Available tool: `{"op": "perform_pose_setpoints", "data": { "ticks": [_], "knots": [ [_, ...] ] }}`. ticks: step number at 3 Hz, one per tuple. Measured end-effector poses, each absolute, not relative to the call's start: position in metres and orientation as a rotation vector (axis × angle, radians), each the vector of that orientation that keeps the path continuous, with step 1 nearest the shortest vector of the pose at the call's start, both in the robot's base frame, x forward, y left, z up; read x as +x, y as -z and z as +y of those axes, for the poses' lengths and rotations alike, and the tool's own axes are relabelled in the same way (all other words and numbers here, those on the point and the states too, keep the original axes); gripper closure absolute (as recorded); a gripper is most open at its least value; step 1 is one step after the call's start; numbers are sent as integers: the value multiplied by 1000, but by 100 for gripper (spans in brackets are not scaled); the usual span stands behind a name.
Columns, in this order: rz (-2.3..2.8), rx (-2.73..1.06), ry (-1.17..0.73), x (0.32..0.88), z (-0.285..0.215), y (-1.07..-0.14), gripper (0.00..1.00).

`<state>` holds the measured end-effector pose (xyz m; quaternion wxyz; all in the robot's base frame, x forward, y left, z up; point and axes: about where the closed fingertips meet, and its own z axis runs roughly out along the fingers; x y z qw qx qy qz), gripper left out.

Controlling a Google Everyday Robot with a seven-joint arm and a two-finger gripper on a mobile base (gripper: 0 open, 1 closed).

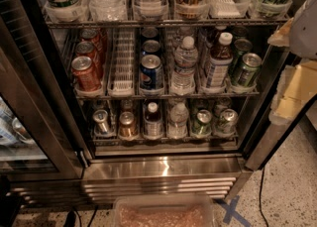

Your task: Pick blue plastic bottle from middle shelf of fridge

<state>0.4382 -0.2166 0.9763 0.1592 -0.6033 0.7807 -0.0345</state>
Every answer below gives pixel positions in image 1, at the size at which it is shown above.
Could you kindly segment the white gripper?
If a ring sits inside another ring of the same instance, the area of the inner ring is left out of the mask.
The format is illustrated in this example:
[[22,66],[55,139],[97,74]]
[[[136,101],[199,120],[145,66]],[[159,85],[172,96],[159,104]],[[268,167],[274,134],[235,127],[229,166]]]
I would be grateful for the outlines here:
[[317,94],[317,0],[306,0],[293,19],[276,30],[267,42],[275,47],[290,47],[293,54],[312,59],[296,66],[287,65],[281,73],[268,119],[274,125],[285,125]]

